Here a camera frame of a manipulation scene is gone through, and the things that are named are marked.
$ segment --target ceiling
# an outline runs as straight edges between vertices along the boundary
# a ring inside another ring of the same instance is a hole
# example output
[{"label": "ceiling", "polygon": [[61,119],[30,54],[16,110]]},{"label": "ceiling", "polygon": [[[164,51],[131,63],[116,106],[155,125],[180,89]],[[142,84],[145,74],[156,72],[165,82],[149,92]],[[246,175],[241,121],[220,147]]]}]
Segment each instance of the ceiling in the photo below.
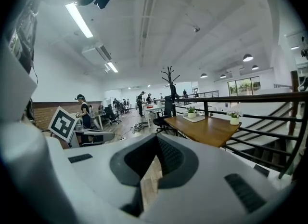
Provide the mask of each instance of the ceiling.
[{"label": "ceiling", "polygon": [[[93,33],[87,39],[63,5],[42,2],[37,44],[54,47],[84,72],[105,81],[150,79],[162,83],[160,71],[173,66],[180,81],[196,81],[201,73],[217,80],[227,69],[243,65],[242,74],[270,67],[273,41],[267,0],[111,0],[105,9],[78,7]],[[82,49],[102,43],[119,73],[98,70]],[[254,56],[243,62],[243,55]]]}]

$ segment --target floor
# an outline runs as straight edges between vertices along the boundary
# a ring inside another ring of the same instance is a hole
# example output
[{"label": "floor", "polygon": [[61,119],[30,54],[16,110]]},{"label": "floor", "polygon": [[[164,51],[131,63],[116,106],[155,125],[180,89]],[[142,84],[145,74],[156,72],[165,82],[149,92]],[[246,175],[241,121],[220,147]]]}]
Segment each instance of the floor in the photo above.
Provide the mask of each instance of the floor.
[{"label": "floor", "polygon": [[[119,124],[112,124],[108,123],[103,124],[103,130],[105,132],[114,132],[115,138],[111,141],[106,142],[114,143],[120,142],[121,138],[131,138],[140,136],[143,134],[151,134],[156,132],[157,126],[153,124],[151,121],[151,128],[144,127],[140,132],[133,133],[131,128],[138,122],[145,122],[145,118],[141,118],[139,116],[139,112],[136,109],[131,109],[131,113],[123,114],[119,116],[119,120],[121,122]],[[157,195],[157,182],[162,177],[162,169],[157,157],[154,158],[151,166],[149,167],[148,171],[146,172],[145,176],[141,180],[141,190],[142,190],[142,198],[143,198],[143,206],[146,210],[147,207],[155,200]]]}]

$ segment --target black vent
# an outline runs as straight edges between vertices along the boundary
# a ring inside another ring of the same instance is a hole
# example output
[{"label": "black vent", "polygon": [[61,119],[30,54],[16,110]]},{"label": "black vent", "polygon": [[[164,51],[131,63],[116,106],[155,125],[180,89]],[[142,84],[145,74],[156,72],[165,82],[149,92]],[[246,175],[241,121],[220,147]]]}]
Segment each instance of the black vent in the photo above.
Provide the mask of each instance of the black vent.
[{"label": "black vent", "polygon": [[100,49],[103,51],[103,53],[106,55],[106,57],[108,58],[108,60],[111,60],[111,56],[108,53],[108,51],[106,50],[105,46],[103,45],[102,47],[100,47]]}]

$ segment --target ceiling light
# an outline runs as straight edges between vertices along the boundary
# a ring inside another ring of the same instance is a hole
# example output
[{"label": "ceiling light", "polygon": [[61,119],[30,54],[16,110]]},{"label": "ceiling light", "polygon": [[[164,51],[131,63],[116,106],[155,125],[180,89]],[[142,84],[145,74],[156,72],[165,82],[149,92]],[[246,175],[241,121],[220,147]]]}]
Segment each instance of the ceiling light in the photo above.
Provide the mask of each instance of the ceiling light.
[{"label": "ceiling light", "polygon": [[111,68],[114,72],[118,72],[117,69],[115,68],[114,64],[112,64],[112,62],[108,62],[107,64],[110,66],[110,68]]},{"label": "ceiling light", "polygon": [[244,55],[244,57],[243,57],[243,61],[244,62],[247,62],[247,61],[251,61],[251,60],[253,60],[254,58],[252,57],[252,55],[251,54],[245,54]]},{"label": "ceiling light", "polygon": [[68,10],[69,14],[71,14],[71,16],[73,17],[73,19],[76,22],[76,24],[81,29],[83,34],[85,34],[86,38],[93,37],[91,31],[89,30],[89,28],[87,27],[85,21],[81,17],[81,15],[80,15],[80,13],[79,13],[75,3],[68,4],[65,7]]}]

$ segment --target tray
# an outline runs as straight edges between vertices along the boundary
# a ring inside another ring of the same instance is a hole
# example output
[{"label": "tray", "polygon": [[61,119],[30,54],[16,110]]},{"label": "tray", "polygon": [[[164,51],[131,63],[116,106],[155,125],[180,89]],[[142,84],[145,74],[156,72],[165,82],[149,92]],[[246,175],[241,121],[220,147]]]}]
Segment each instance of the tray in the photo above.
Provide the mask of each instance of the tray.
[{"label": "tray", "polygon": [[198,122],[198,121],[202,121],[202,120],[205,119],[204,116],[199,115],[199,114],[197,114],[196,117],[190,119],[190,118],[188,118],[188,113],[187,113],[187,114],[183,114],[183,118],[186,119],[186,120],[188,120],[188,121],[190,121],[190,122],[192,122],[192,123],[196,123],[196,122]]}]

